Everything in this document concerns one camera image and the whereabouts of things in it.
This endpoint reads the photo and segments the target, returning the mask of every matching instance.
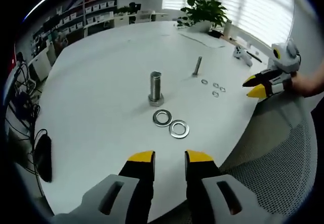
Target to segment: flat washer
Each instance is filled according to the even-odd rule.
[[[182,125],[184,127],[184,133],[183,134],[177,134],[176,132],[174,132],[174,126],[176,126],[177,124],[180,124],[180,125]],[[189,134],[189,126],[183,120],[174,120],[169,125],[169,132],[170,132],[172,137],[174,137],[176,139],[183,139]]]
[[[215,96],[215,97],[219,97],[218,92],[217,92],[217,91],[213,91],[213,96]]]
[[[157,117],[160,115],[160,114],[164,114],[164,115],[167,115],[168,116],[168,120],[165,122],[165,123],[161,123]],[[166,127],[168,126],[171,122],[172,122],[172,115],[171,113],[168,111],[168,110],[165,110],[165,109],[160,109],[160,110],[157,110],[154,114],[153,114],[153,122],[159,126],[159,127]]]

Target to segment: bolt head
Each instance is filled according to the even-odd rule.
[[[161,93],[160,99],[158,101],[153,101],[151,99],[151,96],[148,95],[148,102],[149,102],[150,106],[159,107],[164,103],[164,97],[163,97],[163,95]]]

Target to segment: green leaves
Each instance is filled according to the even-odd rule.
[[[187,0],[187,3],[190,5],[190,6],[194,6],[194,3],[196,2],[196,0]]]
[[[198,22],[211,21],[214,26],[222,26],[227,19],[221,2],[216,0],[187,0],[190,7],[183,7],[182,12],[186,14],[184,17],[179,17],[178,26],[192,26]]]

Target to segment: white device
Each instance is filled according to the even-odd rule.
[[[240,46],[235,46],[233,56],[237,59],[242,58],[248,66],[252,66],[252,57],[247,54],[246,50],[242,49]]]

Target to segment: white round table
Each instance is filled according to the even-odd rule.
[[[134,153],[154,150],[152,221],[186,199],[185,150],[206,152],[220,166],[234,149],[258,102],[246,96],[250,88],[242,83],[265,65],[255,60],[250,68],[232,57],[233,45],[179,31],[174,24],[103,31],[70,45],[57,58],[35,130],[46,128],[52,139],[53,181],[42,181],[42,188],[55,214],[76,208],[87,190],[119,174]],[[199,75],[193,78],[199,56]],[[162,74],[165,102],[160,108],[149,106],[147,98],[154,70]],[[189,125],[186,138],[175,139],[168,127],[153,123],[154,112],[162,108]]]

